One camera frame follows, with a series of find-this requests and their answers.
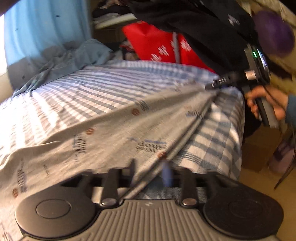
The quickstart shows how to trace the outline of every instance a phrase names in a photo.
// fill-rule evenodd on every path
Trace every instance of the metal rivet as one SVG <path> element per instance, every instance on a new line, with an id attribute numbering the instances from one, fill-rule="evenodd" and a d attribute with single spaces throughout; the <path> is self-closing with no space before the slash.
<path id="1" fill-rule="evenodd" d="M 117 200 L 115 198 L 105 198 L 102 200 L 102 205 L 111 207 L 117 204 Z"/>
<path id="2" fill-rule="evenodd" d="M 246 71 L 245 72 L 247 80 L 255 80 L 256 79 L 256 73 L 254 70 Z"/>
<path id="3" fill-rule="evenodd" d="M 185 198 L 185 199 L 183 199 L 182 203 L 185 206 L 194 206 L 194 205 L 196 205 L 197 201 L 194 198 Z"/>

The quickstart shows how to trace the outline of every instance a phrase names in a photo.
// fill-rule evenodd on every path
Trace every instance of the floor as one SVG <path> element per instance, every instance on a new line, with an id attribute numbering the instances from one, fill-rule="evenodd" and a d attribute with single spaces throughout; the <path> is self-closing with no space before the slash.
<path id="1" fill-rule="evenodd" d="M 281 204 L 284 209 L 284 221 L 277 236 L 281 239 L 281 241 L 295 241 L 296 170 L 293 170 L 287 179 L 276 190 L 274 190 L 274 186 L 279 178 L 279 175 L 270 172 L 267 167 L 259 173 L 248 169 L 242 169 L 240 182 L 271 196 Z"/>

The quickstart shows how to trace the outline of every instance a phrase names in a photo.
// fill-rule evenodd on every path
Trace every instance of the blue plaid sheet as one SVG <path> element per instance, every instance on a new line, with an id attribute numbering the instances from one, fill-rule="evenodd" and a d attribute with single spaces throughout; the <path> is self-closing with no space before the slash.
<path id="1" fill-rule="evenodd" d="M 88 66 L 0 105 L 0 169 L 14 150 L 37 145 L 55 132 L 145 96 L 216 75 L 193 66 L 150 61 L 110 61 Z M 205 119 L 173 159 L 204 173 L 211 169 L 237 179 L 241 167 L 244 101 L 235 88 L 221 90 Z M 156 178 L 138 198 L 177 198 Z"/>

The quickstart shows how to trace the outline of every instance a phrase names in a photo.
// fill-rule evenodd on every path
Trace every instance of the purple balloon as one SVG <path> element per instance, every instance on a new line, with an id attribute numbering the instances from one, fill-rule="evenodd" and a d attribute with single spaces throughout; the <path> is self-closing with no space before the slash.
<path id="1" fill-rule="evenodd" d="M 295 45 L 294 32 L 281 16 L 270 11 L 259 11 L 253 19 L 259 43 L 266 54 L 284 57 L 292 52 Z"/>

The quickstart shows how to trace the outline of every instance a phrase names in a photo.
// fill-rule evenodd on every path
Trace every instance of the cardboard box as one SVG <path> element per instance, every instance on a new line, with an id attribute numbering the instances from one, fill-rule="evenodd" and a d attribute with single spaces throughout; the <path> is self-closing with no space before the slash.
<path id="1" fill-rule="evenodd" d="M 279 130 L 261 125 L 242 146 L 242 166 L 256 172 L 261 171 L 281 141 L 282 134 Z"/>

